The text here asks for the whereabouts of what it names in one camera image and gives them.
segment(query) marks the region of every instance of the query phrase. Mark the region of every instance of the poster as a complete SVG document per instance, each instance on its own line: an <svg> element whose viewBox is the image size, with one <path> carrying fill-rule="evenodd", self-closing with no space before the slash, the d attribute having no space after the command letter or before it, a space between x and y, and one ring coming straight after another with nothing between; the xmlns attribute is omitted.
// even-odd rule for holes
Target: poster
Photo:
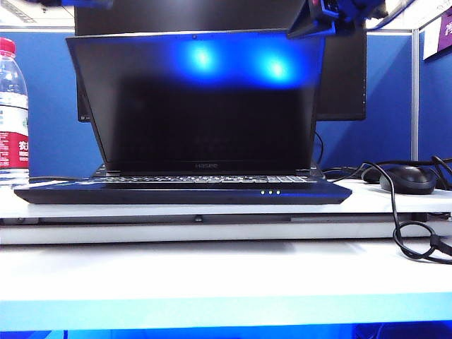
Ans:
<svg viewBox="0 0 452 339"><path fill-rule="evenodd" d="M452 46L452 7L425 28L424 60Z"/></svg>

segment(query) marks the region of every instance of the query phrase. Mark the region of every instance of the laptop lid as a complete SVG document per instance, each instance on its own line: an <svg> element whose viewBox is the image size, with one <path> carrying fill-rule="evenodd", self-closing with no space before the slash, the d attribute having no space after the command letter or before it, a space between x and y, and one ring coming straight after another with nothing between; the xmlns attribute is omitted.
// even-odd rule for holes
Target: laptop lid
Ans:
<svg viewBox="0 0 452 339"><path fill-rule="evenodd" d="M323 39L259 30L67 42L108 172L309 168Z"/></svg>

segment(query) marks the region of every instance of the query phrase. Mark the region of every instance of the black mouse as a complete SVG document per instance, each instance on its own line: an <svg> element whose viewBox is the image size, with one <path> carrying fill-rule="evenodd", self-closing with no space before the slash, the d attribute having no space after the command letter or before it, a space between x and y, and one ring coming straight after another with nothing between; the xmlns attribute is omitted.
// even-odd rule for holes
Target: black mouse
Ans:
<svg viewBox="0 0 452 339"><path fill-rule="evenodd" d="M386 174L394 183L394 191L401 194L430 194L436 186L435 175L427 169L409 165L398 165L387 169ZM380 186L391 190L388 180L381 175Z"/></svg>

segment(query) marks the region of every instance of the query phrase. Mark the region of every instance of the bottle cap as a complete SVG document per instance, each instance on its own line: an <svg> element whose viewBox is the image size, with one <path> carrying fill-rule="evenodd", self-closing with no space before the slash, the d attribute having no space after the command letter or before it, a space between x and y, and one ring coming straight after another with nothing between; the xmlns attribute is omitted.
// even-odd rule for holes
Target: bottle cap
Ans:
<svg viewBox="0 0 452 339"><path fill-rule="evenodd" d="M16 44L13 40L0 37L0 55L14 57L16 55Z"/></svg>

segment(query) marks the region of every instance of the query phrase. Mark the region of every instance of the plastic bottle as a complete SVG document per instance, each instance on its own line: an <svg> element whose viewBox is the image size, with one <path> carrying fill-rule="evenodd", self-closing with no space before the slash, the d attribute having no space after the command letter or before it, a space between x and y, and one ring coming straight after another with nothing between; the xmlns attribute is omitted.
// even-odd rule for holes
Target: plastic bottle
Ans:
<svg viewBox="0 0 452 339"><path fill-rule="evenodd" d="M0 177L28 176L28 96L14 59L16 45L0 37Z"/></svg>

